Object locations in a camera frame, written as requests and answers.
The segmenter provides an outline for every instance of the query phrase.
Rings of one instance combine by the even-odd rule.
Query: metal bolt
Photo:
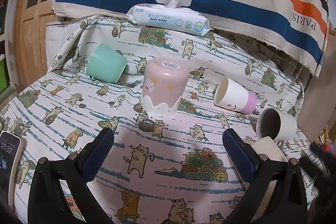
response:
[[[267,157],[267,155],[265,155],[265,154],[260,154],[260,155],[259,155],[259,158],[260,158],[261,160],[268,160],[268,157]]]
[[[291,164],[294,164],[294,165],[298,163],[297,160],[294,158],[291,158],[289,161],[291,162]]]
[[[42,157],[42,158],[39,159],[39,163],[43,164],[43,163],[45,163],[46,160],[47,160],[46,157]]]
[[[71,160],[74,160],[75,158],[77,158],[77,153],[71,153],[69,156],[68,156],[69,159]]]

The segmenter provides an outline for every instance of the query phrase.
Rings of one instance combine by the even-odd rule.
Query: white cup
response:
[[[257,97],[237,82],[224,77],[216,89],[214,104],[243,114],[251,114],[257,104]]]
[[[297,130],[296,119],[286,112],[281,112],[275,108],[265,109],[257,120],[257,136],[262,139],[269,136],[274,142],[291,140]]]

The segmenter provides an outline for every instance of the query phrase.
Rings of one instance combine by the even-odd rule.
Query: wooden door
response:
[[[16,59],[22,87],[47,72],[46,23],[56,20],[51,0],[18,0],[16,9]]]

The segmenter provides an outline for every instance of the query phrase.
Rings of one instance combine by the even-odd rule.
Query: round icon on package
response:
[[[178,18],[178,19],[175,20],[175,25],[177,27],[182,27],[183,23],[184,23],[184,21],[182,19],[180,19],[180,18]]]
[[[191,21],[186,21],[184,26],[187,28],[187,29],[191,29],[191,27],[193,26],[193,23]]]
[[[195,23],[195,25],[194,25],[194,30],[195,30],[196,32],[201,32],[201,31],[203,30],[202,22],[197,22],[197,23]]]

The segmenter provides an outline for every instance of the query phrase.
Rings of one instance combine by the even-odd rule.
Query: mint green cup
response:
[[[100,44],[89,60],[86,74],[102,82],[116,84],[122,75],[127,60],[105,44]]]

